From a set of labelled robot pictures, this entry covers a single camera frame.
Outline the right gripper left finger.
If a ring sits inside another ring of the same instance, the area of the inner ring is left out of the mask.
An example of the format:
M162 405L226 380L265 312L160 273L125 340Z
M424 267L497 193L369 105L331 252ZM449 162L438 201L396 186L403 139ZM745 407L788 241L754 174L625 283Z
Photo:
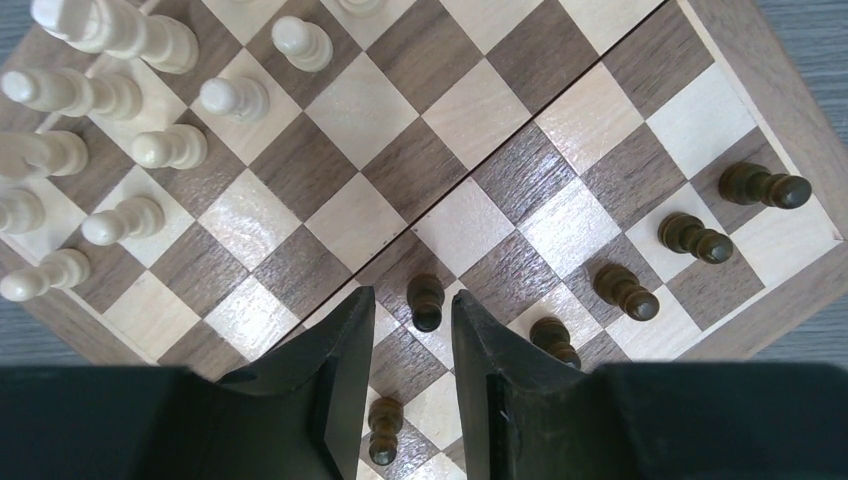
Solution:
M354 289L323 320L212 382L168 368L135 479L352 479L376 299Z

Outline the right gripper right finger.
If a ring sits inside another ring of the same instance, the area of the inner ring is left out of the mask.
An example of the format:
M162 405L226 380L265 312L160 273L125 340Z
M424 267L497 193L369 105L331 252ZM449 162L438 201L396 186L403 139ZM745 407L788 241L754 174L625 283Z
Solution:
M615 381L572 368L505 327L469 291L453 297L452 346L471 479L633 479Z

